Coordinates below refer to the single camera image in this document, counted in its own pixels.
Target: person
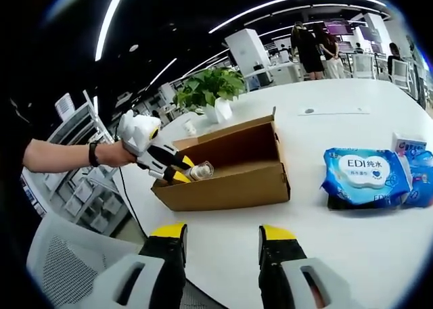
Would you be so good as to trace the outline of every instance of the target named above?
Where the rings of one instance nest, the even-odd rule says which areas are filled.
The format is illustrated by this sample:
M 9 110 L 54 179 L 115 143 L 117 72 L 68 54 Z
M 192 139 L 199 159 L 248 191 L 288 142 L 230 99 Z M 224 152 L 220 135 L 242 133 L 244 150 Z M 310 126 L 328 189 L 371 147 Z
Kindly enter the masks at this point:
M 89 145 L 56 145 L 33 139 L 28 121 L 6 97 L 1 98 L 0 118 L 2 123 L 10 123 L 8 131 L 13 128 L 10 140 L 3 140 L 0 150 L 1 211 L 7 213 L 4 222 L 14 232 L 16 247 L 25 262 L 41 218 L 21 186 L 23 167 L 31 172 L 67 172 L 90 166 L 92 153 L 98 164 L 119 167 L 134 162 L 135 156 L 123 148 L 121 141 L 97 144 L 90 150 Z
M 392 74 L 392 61 L 393 60 L 399 60 L 399 61 L 403 61 L 403 59 L 400 56 L 400 50 L 397 47 L 397 44 L 395 44 L 394 42 L 390 43 L 390 50 L 391 50 L 391 54 L 388 56 L 388 74 L 391 76 Z
M 358 53 L 358 54 L 364 54 L 364 50 L 361 47 L 361 44 L 359 44 L 359 42 L 357 42 L 357 47 L 355 47 L 354 51 L 355 51 L 355 53 Z
M 284 44 L 281 44 L 281 50 L 279 50 L 279 54 L 282 62 L 290 61 L 290 51 Z
M 296 22 L 292 29 L 292 55 L 298 49 L 299 61 L 311 80 L 323 78 L 323 65 L 314 36 L 304 27 L 302 22 Z
M 332 79 L 346 78 L 344 75 L 344 66 L 338 54 L 338 44 L 335 38 L 326 33 L 322 26 L 315 24 L 314 33 L 320 48 L 324 52 L 327 64 L 327 73 Z

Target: wet wipes package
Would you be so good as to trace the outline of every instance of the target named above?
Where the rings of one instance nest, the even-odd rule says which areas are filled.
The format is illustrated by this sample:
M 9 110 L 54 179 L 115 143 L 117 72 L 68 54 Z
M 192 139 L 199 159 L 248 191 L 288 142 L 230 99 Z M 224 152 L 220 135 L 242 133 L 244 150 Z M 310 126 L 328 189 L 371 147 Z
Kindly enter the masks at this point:
M 322 187 L 332 209 L 399 206 L 411 186 L 393 151 L 332 148 L 323 155 L 326 178 Z
M 411 150 L 405 153 L 412 174 L 413 189 L 405 205 L 425 208 L 433 204 L 433 154 Z

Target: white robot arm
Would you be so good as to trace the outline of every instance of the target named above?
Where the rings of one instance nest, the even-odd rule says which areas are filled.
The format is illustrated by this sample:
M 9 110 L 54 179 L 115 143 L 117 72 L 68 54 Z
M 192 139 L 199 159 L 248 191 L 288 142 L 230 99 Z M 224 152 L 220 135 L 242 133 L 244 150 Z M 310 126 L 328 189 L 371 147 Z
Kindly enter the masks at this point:
M 120 119 L 118 134 L 126 150 L 137 156 L 137 164 L 148 169 L 149 175 L 169 183 L 191 180 L 177 170 L 194 167 L 193 162 L 182 156 L 173 145 L 158 136 L 161 120 L 152 116 L 136 115 L 129 110 Z

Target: cable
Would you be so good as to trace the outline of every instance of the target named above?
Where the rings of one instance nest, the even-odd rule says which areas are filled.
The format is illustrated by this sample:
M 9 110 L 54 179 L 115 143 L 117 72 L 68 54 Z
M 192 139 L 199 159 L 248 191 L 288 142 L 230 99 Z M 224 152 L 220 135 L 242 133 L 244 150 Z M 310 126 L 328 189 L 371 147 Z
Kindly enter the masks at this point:
M 118 129 L 118 127 L 119 127 L 119 124 L 120 124 L 120 122 L 117 124 L 117 126 L 116 126 L 116 132 L 114 133 L 114 140 L 116 140 L 116 141 L 118 140 L 118 139 L 117 139 L 117 129 Z M 120 177 L 121 177 L 121 179 L 122 179 L 124 195 L 127 197 L 127 200 L 128 200 L 128 203 L 129 203 L 129 208 L 133 211 L 134 219 L 135 219 L 135 221 L 137 221 L 137 223 L 138 223 L 138 225 L 139 225 L 139 227 L 140 227 L 141 233 L 143 233 L 143 236 L 144 236 L 145 238 L 147 238 L 147 235 L 146 235 L 146 233 L 144 232 L 144 229 L 143 229 L 143 227 L 141 226 L 140 221 L 138 220 L 138 216 L 137 216 L 137 214 L 135 213 L 135 210 L 134 210 L 134 207 L 133 207 L 133 205 L 132 205 L 132 203 L 131 203 L 131 200 L 129 199 L 129 196 L 128 196 L 128 193 L 127 193 L 127 187 L 126 187 L 126 185 L 125 185 L 125 183 L 124 183 L 124 178 L 123 178 L 123 173 L 122 173 L 122 168 L 121 168 L 121 167 L 119 167 L 119 171 L 120 171 Z

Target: round white table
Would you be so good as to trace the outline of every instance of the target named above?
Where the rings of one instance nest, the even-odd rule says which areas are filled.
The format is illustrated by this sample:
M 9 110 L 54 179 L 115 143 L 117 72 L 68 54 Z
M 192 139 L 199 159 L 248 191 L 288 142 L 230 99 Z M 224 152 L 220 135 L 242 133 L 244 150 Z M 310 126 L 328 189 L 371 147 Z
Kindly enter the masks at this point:
M 269 115 L 274 105 L 292 188 L 288 203 L 172 212 L 150 191 L 154 179 L 129 165 L 123 168 L 127 193 L 144 231 L 186 222 L 187 278 L 230 309 L 263 307 L 258 288 L 260 224 L 292 231 L 308 257 L 321 259 L 350 283 L 354 299 L 362 305 L 390 308 L 409 291 L 428 259 L 433 207 L 329 211 L 327 194 L 320 188 L 325 177 L 323 152 L 330 147 L 390 149 L 394 131 L 423 137 L 429 149 L 432 119 L 390 82 L 318 80 L 242 95 L 233 102 L 233 118 L 225 124 L 211 126 L 205 117 L 184 114 L 162 134 L 170 140 L 186 137 L 181 123 L 188 118 L 202 134 Z M 322 115 L 301 116 L 306 108 L 320 109 Z M 355 108 L 368 114 L 340 114 Z M 123 194 L 119 175 L 115 182 Z

